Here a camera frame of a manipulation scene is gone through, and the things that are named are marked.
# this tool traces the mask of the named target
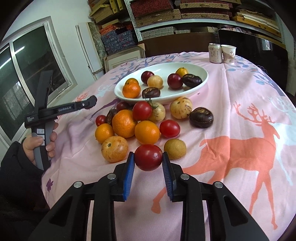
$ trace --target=finger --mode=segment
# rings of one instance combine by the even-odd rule
[[[53,158],[55,156],[55,151],[54,150],[50,151],[48,153],[48,156],[51,157],[51,158]]]
[[[54,142],[50,142],[47,146],[46,146],[46,150],[47,151],[52,151],[55,149],[55,143]]]
[[[27,150],[33,150],[34,148],[40,146],[43,143],[42,137],[27,137],[24,140],[23,147]]]
[[[58,126],[59,126],[59,123],[55,123],[53,129],[56,129]]]
[[[57,133],[55,131],[53,131],[51,134],[50,134],[50,140],[51,141],[55,141],[57,139]]]

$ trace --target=cup rim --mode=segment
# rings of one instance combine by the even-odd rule
[[[234,48],[236,49],[235,46],[232,46],[232,45],[227,45],[227,44],[221,44],[221,47],[226,47],[226,48]]]

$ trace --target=paper cup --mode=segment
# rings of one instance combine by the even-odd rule
[[[234,64],[236,47],[231,45],[221,44],[224,63]]]

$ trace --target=human hand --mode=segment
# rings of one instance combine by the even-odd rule
[[[56,129],[58,126],[59,126],[59,124],[55,123],[54,129]],[[56,139],[57,139],[57,133],[53,131],[50,135],[51,142],[46,146],[46,150],[47,150],[49,157],[55,156],[55,151],[54,151],[55,142],[54,141]],[[34,150],[34,148],[40,146],[42,143],[43,143],[42,137],[27,137],[22,143],[22,147],[24,149],[26,156],[28,157],[30,162],[32,162],[35,166],[36,166],[36,161],[35,161],[33,150]]]

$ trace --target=window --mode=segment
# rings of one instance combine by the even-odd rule
[[[8,144],[25,131],[24,118],[34,109],[42,71],[53,70],[49,103],[73,85],[61,56],[50,17],[23,27],[0,44],[0,134]]]

